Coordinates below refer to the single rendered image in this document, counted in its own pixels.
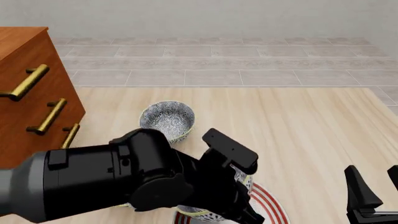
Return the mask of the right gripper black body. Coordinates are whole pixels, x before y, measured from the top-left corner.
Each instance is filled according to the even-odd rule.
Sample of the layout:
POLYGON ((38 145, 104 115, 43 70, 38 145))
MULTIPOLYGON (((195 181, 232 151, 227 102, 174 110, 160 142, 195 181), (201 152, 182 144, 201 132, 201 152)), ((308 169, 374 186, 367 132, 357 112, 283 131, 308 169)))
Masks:
POLYGON ((398 224, 398 212, 352 210, 346 215, 350 224, 398 224))

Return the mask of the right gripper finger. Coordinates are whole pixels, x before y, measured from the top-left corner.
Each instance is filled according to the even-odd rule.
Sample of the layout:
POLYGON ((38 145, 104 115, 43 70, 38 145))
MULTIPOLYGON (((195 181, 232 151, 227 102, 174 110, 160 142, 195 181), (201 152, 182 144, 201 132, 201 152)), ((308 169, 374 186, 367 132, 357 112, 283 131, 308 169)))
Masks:
POLYGON ((387 173, 396 190, 398 191, 398 166, 392 166, 390 169, 388 169, 387 173))
POLYGON ((347 210, 375 209, 383 205, 355 166, 348 166, 344 172, 348 189, 347 210))

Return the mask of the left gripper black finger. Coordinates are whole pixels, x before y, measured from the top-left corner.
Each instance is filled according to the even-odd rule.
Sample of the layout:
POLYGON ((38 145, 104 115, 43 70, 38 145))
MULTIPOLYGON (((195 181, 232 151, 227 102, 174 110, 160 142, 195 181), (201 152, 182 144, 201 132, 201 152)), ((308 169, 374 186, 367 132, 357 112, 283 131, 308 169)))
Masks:
POLYGON ((248 189, 241 183, 235 183, 226 203, 226 218, 238 224, 263 224, 265 219, 255 212, 249 200, 248 189))

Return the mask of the patterned black white bowl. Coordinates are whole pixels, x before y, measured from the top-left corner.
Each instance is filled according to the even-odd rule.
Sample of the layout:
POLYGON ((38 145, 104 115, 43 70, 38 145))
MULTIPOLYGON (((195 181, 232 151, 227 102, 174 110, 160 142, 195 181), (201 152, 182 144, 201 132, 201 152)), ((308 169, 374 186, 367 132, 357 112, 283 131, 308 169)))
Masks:
POLYGON ((231 165, 220 174, 195 173, 186 180, 193 186, 193 193, 181 205, 181 214, 202 222, 221 222, 230 216, 228 208, 235 212, 253 214, 251 205, 252 176, 231 165))
POLYGON ((173 100, 150 105, 140 115, 139 126, 162 132, 173 145, 183 141, 193 129, 195 114, 188 105, 173 100))

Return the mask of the white plate with red rings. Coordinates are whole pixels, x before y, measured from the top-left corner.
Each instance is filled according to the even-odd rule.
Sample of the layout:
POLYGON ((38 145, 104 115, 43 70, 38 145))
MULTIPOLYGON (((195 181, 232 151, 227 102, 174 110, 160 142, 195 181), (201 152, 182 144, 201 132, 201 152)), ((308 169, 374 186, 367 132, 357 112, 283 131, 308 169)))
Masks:
MULTIPOLYGON (((265 219, 263 224, 290 224, 282 205, 262 185, 253 183, 250 191, 250 205, 265 219)), ((177 207, 172 224, 238 224, 225 220, 208 210, 200 208, 177 207)))

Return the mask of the wooden cabinet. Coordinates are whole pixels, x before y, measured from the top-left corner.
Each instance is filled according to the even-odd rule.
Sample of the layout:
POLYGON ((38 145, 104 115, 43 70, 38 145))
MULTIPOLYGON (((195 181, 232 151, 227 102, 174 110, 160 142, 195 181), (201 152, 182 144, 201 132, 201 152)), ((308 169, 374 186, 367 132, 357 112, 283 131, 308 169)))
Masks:
POLYGON ((85 109, 72 85, 46 27, 0 27, 0 91, 12 91, 29 76, 27 68, 50 70, 20 101, 0 98, 0 169, 18 166, 39 151, 59 149, 67 132, 80 124, 85 109), (65 98, 67 104, 43 135, 25 129, 38 126, 52 108, 48 102, 65 98))

